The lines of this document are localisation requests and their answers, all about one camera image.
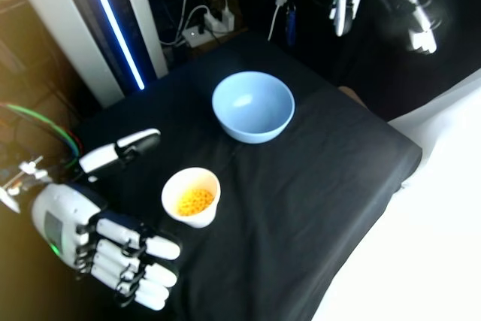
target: blue led light strip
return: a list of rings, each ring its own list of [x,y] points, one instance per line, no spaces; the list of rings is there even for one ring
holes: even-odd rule
[[[104,8],[105,15],[107,15],[108,22],[110,23],[113,33],[115,34],[115,37],[119,42],[120,48],[123,51],[123,55],[125,56],[127,63],[129,64],[130,70],[134,75],[135,81],[137,82],[139,89],[144,89],[145,88],[144,82],[142,81],[141,75],[137,70],[137,66],[135,65],[132,55],[130,54],[129,47],[127,47],[126,40],[123,37],[122,32],[120,31],[119,24],[117,23],[115,16],[113,15],[113,11],[112,11],[112,8],[110,7],[108,0],[100,0],[100,3]]]

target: green indicator light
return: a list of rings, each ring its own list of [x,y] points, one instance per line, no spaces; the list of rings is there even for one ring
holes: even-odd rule
[[[57,247],[51,244],[50,248],[52,249],[53,253],[55,253],[58,257],[60,257],[60,251]]]

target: cup contents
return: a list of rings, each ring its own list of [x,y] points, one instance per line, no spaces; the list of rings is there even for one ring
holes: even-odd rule
[[[206,189],[188,189],[178,203],[177,213],[180,216],[192,216],[205,210],[213,202],[213,195]]]

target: cup rim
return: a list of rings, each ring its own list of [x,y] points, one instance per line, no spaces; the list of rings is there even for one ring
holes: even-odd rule
[[[168,207],[165,206],[165,201],[164,201],[164,191],[165,191],[165,186],[167,186],[167,184],[172,180],[172,178],[176,177],[179,173],[181,172],[184,172],[184,171],[191,171],[191,170],[202,170],[202,171],[206,171],[207,173],[209,173],[210,175],[213,176],[214,180],[216,181],[216,188],[217,188],[217,193],[216,195],[214,196],[214,200],[212,201],[211,204],[209,204],[207,206],[207,208],[205,208],[204,210],[200,211],[199,213],[195,213],[195,214],[192,214],[190,216],[181,216],[179,215],[178,213],[176,212],[173,212],[172,210],[168,209]],[[211,170],[209,169],[206,169],[206,168],[202,168],[202,167],[189,167],[189,168],[184,168],[184,169],[181,169],[180,171],[172,174],[172,176],[167,180],[167,182],[165,182],[163,188],[162,188],[162,193],[160,195],[160,198],[161,198],[161,202],[162,202],[162,206],[165,210],[165,212],[168,213],[168,215],[172,218],[174,218],[175,220],[179,220],[179,221],[187,221],[187,220],[193,220],[195,219],[196,217],[198,217],[199,215],[202,215],[204,212],[208,211],[208,210],[212,210],[212,207],[215,205],[215,207],[217,207],[217,205],[219,204],[219,200],[220,200],[220,182],[219,182],[219,178],[217,178],[216,174],[213,173]]]

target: black table surface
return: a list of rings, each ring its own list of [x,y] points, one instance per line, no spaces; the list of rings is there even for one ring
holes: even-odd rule
[[[280,78],[295,97],[291,123],[266,144],[231,139],[211,108],[218,82],[245,70]],[[253,33],[172,71],[77,133],[91,150],[152,127],[162,132],[161,146],[96,185],[113,209],[183,243],[166,308],[123,311],[142,319],[311,320],[421,156],[413,142]],[[210,169],[221,184],[216,219],[204,229],[174,221],[160,202],[167,179],[191,166]]]

